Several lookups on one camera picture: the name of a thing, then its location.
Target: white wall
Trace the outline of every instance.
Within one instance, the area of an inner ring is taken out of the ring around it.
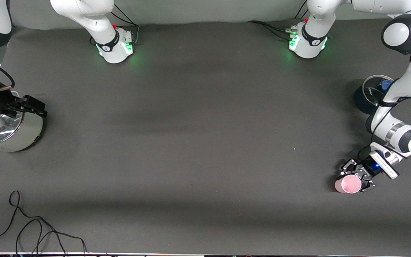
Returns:
[[[116,5],[135,23],[141,25],[208,21],[280,21],[293,18],[303,2],[303,0],[115,0]],[[16,26],[36,29],[80,27],[70,19],[55,13],[50,0],[11,0],[10,12]],[[342,20],[384,17],[357,12],[350,4],[341,6],[336,15]],[[107,16],[112,23],[122,24],[112,15]]]

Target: pink cup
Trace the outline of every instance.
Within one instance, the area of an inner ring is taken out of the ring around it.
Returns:
[[[356,175],[347,175],[334,184],[338,192],[356,193],[361,189],[361,180]]]

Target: table surface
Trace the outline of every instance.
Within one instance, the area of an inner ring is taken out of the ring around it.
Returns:
[[[33,148],[0,152],[0,232],[21,190],[29,215],[90,252],[411,256],[411,157],[370,192],[333,190],[370,141],[352,93],[408,65],[380,42],[387,22],[337,21],[313,60],[256,24],[144,26],[117,65],[84,29],[19,29],[2,66],[49,117]],[[411,124],[411,100],[393,115]],[[28,227],[22,250],[38,233]]]

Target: gray wall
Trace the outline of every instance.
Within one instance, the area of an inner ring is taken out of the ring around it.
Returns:
[[[303,0],[115,0],[116,5],[141,25],[279,21],[293,18],[302,2]],[[16,26],[36,29],[80,27],[55,13],[50,0],[11,0],[10,12]],[[357,12],[350,4],[341,6],[336,14],[341,20],[385,17]],[[121,24],[112,15],[108,17],[112,23]]]

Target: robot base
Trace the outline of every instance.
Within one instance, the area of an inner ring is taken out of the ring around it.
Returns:
[[[104,57],[104,60],[111,64],[121,63],[133,53],[131,31],[126,31],[122,28],[116,28],[115,30],[119,33],[120,38],[116,46],[113,47],[112,51],[104,52],[98,47],[98,45],[96,45],[99,50],[99,54]]]
[[[328,38],[326,38],[322,43],[318,44],[317,46],[311,46],[309,41],[302,36],[302,33],[300,33],[304,25],[305,22],[302,21],[291,27],[292,30],[297,30],[298,33],[291,40],[289,49],[302,58],[311,59],[316,57],[321,52],[321,50],[324,49],[325,43]]]

